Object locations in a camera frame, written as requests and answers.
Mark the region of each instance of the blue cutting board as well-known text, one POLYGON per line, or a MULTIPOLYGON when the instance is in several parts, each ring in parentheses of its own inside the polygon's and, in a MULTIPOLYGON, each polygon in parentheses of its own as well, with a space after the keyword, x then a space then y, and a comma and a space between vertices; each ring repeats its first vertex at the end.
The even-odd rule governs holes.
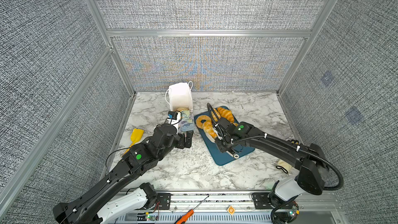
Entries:
MULTIPOLYGON (((199 116, 201 116, 201 115, 210 116, 209 112, 207 112, 207 111, 206 112, 202 112, 200 114, 197 114, 197 115, 195 115, 193 117, 193 120, 194 120, 195 123, 196 123, 196 119, 199 116)), ((205 144, 207 146, 207 149, 210 152, 210 155, 213 157, 213 160, 214 160, 214 162, 217 165, 219 165, 219 166, 226 165, 227 163, 230 163, 230 162, 236 160, 235 158, 233 158, 231 155, 229 155, 226 152, 221 153, 220 150, 217 148, 217 145, 215 143, 211 142, 206 137, 206 133, 202 129, 200 129, 200 128, 198 128, 198 129, 199 129, 200 135, 202 136, 202 139, 204 140, 204 142, 205 142, 205 144)), ((247 154, 249 154, 249 153, 254 151, 254 148, 252 148, 252 147, 244 147, 244 146, 241 146, 240 144, 235 146, 234 149, 236 150, 237 154, 239 155, 239 158, 241 158, 241 157, 243 157, 243 156, 245 156, 245 155, 247 155, 247 154)))

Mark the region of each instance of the marble table top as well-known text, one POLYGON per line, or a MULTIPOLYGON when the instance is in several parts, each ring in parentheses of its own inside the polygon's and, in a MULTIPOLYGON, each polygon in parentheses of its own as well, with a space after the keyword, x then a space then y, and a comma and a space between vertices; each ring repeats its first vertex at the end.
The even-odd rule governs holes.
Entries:
MULTIPOLYGON (((292 131, 275 93, 192 93, 194 115, 207 111, 206 104, 227 106, 238 121, 253 124, 262 131, 282 139, 293 138, 292 131)), ((164 122, 169 106, 164 93, 138 93, 127 121, 119 149, 131 145, 134 128, 143 129, 143 140, 164 122)), ((124 151, 117 152, 112 168, 124 151)), ((213 161, 195 127, 190 149, 173 149, 155 168, 147 171, 127 188, 149 182, 155 189, 271 189, 276 180, 297 174, 276 169, 278 158, 261 150, 224 166, 213 161)))

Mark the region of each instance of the orange screwdriver handle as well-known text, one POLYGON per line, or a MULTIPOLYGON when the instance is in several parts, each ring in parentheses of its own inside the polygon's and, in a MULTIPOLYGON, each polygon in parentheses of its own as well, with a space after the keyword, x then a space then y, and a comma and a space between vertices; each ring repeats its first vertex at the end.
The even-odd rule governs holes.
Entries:
POLYGON ((193 210, 191 209, 185 215, 183 215, 178 221, 176 221, 175 224, 184 224, 188 220, 188 218, 191 217, 192 215, 193 215, 193 210))

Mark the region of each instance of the screwdriver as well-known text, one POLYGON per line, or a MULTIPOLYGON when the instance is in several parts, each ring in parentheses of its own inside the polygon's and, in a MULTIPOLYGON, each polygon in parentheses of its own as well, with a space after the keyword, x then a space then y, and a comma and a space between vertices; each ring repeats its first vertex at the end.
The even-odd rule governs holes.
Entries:
POLYGON ((200 206, 200 204, 202 204, 207 198, 209 197, 209 195, 203 200, 201 201, 194 209, 191 209, 190 211, 188 211, 184 216, 182 216, 180 219, 178 219, 178 221, 175 222, 175 224, 184 224, 189 217, 191 217, 194 213, 194 210, 200 206))

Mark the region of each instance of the orange sticker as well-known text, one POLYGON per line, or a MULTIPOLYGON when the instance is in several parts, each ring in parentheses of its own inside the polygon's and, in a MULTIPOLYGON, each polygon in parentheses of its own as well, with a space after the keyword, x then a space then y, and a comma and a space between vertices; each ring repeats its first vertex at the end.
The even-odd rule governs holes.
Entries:
POLYGON ((233 215, 235 213, 235 209, 232 206, 229 206, 228 208, 228 213, 230 213, 231 215, 233 215))

